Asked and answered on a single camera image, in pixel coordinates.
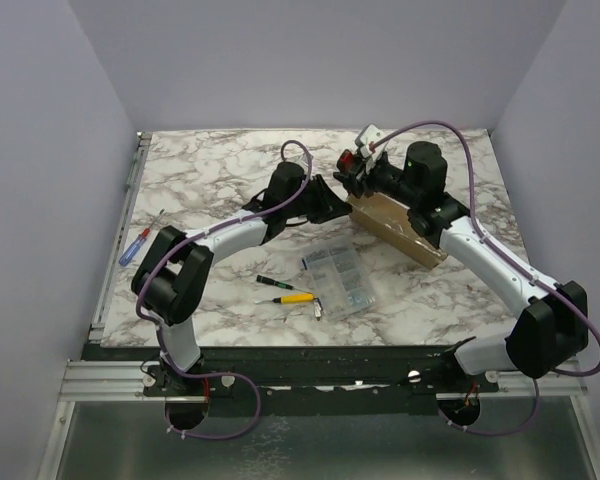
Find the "brown cardboard express box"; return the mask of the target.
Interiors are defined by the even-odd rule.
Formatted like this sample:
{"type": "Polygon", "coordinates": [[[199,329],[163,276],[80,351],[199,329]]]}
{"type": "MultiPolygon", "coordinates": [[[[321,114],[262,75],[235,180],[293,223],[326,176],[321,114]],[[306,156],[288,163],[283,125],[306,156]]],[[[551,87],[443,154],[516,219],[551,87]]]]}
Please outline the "brown cardboard express box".
{"type": "Polygon", "coordinates": [[[431,270],[447,258],[446,253],[415,232],[406,206],[380,193],[362,198],[349,195],[346,201],[352,208],[349,217],[354,223],[423,267],[431,270]]]}

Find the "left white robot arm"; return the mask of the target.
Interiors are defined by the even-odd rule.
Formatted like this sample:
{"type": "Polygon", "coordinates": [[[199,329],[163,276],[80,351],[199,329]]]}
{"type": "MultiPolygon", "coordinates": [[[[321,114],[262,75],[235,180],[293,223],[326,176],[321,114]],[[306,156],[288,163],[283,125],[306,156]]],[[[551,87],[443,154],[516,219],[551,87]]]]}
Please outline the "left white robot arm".
{"type": "Polygon", "coordinates": [[[251,247],[264,245],[303,218],[322,224],[351,213],[320,175],[308,178],[304,169],[282,162],[267,188],[234,215],[210,227],[181,231],[162,228],[138,267],[131,290],[136,313],[157,330],[161,356],[170,366],[166,382],[186,395],[200,385],[201,358],[193,314],[200,304],[214,265],[251,247]]]}

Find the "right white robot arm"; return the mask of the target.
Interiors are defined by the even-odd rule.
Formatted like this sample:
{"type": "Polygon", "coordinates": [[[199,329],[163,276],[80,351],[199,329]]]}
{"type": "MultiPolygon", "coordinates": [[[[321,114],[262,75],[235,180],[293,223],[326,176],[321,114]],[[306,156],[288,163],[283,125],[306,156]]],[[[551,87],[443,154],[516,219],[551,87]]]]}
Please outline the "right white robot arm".
{"type": "Polygon", "coordinates": [[[441,383],[461,391],[487,371],[519,371],[538,379],[582,351],[589,333],[587,295],[575,281],[560,284],[512,254],[445,190],[447,162],[430,142],[411,144],[403,168],[383,149],[369,158],[344,151],[334,177],[357,197],[383,194],[407,209],[413,230],[484,282],[515,317],[510,332],[460,342],[439,367],[441,383]]]}

